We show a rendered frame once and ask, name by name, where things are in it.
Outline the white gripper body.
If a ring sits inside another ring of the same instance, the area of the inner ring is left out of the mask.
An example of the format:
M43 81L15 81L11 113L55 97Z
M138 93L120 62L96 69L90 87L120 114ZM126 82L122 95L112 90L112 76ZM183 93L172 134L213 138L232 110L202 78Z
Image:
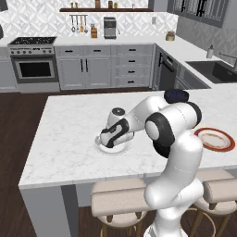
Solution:
M107 146L108 136L106 133L101 133L95 137L95 143L98 145Z

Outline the dark blue bowl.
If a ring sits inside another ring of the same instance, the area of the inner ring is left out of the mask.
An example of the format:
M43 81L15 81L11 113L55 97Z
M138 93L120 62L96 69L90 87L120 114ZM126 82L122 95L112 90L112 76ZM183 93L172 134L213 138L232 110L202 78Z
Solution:
M164 99L169 104L186 103L189 100L189 94L182 89L169 89L164 92Z

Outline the white plate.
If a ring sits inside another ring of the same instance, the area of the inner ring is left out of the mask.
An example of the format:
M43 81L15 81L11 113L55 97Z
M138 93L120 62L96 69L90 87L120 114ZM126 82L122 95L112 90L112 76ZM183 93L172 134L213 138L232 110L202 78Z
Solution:
M121 143L115 145L113 148L107 148L103 145L98 145L95 143L94 139L94 149L104 155L116 156L121 155L131 149L131 140L133 139L133 134L129 133L123 135L120 140Z

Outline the beige wooden stool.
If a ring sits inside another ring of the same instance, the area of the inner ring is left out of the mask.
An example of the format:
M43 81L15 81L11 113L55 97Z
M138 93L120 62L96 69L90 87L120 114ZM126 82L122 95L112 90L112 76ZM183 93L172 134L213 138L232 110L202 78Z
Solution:
M126 230L131 237L142 237L143 219L151 208L144 200L146 183L142 179L100 181L91 191L92 215L102 222L100 237L108 229Z
M212 223L212 237L221 237L231 215L237 211L237 178L224 169L198 171L196 177L204 185L204 195L193 204L196 215L189 237L195 236L203 216Z

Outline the grey cupboard run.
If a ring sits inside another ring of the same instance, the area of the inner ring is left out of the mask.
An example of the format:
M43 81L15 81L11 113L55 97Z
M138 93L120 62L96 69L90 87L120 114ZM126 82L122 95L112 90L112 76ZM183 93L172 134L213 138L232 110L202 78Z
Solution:
M62 90L148 87L152 44L56 45Z

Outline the black dishwasher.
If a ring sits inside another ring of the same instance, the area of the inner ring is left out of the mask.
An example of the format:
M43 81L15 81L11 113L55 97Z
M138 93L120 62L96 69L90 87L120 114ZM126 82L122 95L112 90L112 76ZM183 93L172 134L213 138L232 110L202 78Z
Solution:
M176 80L177 62L165 53L161 53L158 61L158 90L166 91L168 89L173 89Z

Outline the steel oven with hob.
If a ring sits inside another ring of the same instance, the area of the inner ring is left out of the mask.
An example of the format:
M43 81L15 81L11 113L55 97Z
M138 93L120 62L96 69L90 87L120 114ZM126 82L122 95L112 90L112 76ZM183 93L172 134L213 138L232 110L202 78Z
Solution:
M54 48L55 36L18 37L7 45L22 94L60 91Z

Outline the grey cupboards under sink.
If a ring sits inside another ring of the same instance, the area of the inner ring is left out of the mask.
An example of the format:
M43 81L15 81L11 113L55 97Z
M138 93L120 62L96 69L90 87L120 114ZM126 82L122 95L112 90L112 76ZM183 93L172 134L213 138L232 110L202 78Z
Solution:
M192 74L186 67L178 65L175 89L195 90L195 89L209 89L209 86L201 81L198 77Z

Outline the steel coffee machine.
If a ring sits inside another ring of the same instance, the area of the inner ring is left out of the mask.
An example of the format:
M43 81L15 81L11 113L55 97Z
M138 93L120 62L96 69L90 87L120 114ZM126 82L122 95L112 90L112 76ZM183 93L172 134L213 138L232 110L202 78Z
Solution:
M104 17L104 38L116 39L117 21L114 17Z

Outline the grey narrow cupboard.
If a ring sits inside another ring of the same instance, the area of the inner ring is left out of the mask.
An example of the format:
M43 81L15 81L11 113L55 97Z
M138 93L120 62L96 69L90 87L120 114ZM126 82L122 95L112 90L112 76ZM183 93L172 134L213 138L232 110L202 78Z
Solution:
M0 58L0 93L18 90L14 70L9 58Z

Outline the red rimmed plate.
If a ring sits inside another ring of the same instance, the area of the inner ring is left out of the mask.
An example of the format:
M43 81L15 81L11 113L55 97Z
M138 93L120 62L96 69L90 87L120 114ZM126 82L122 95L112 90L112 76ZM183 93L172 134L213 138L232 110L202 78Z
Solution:
M214 128L200 128L194 132L200 138L205 149L214 152L229 152L234 149L235 141L226 133Z

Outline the dark sink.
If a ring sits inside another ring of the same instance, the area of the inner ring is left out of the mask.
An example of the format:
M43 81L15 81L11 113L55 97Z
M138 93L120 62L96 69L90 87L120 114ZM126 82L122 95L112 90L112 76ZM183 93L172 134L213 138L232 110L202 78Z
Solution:
M187 61L213 83L237 83L237 71L223 61Z

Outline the white soap bottle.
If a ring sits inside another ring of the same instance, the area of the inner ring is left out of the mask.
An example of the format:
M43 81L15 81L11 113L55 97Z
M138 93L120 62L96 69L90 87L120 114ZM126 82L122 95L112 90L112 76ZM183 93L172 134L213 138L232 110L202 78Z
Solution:
M207 48L207 52L206 52L206 58L212 58L214 53L214 46L213 44L211 44L208 48Z

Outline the steel tap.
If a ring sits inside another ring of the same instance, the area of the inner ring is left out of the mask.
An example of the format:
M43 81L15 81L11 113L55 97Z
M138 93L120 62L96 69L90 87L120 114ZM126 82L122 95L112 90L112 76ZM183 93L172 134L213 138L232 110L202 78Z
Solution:
M219 52L219 54L221 56L227 56L227 57L230 57L230 58L233 58L235 60L234 62L234 65L233 65L233 71L236 71L237 72L237 56L232 56L232 55L228 55L228 54L223 54L221 52Z

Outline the rail with hanging tools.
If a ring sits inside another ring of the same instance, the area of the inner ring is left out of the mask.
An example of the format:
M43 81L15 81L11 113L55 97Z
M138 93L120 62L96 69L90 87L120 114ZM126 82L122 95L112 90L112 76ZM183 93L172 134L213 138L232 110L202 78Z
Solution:
M71 31L77 33L87 33L87 16L86 15L70 15Z

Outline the dark wooden wall shelf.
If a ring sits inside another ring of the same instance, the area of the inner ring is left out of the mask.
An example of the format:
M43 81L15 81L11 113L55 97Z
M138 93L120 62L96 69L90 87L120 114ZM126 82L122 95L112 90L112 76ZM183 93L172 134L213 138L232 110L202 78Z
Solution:
M150 8L60 8L59 12L154 12Z

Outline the grey glass wall cupboards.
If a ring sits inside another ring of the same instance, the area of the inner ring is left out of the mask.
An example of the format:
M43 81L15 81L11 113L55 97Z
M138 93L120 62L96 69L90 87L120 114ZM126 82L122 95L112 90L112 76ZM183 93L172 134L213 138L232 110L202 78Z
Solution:
M237 29L237 0L168 0L168 12L221 29Z

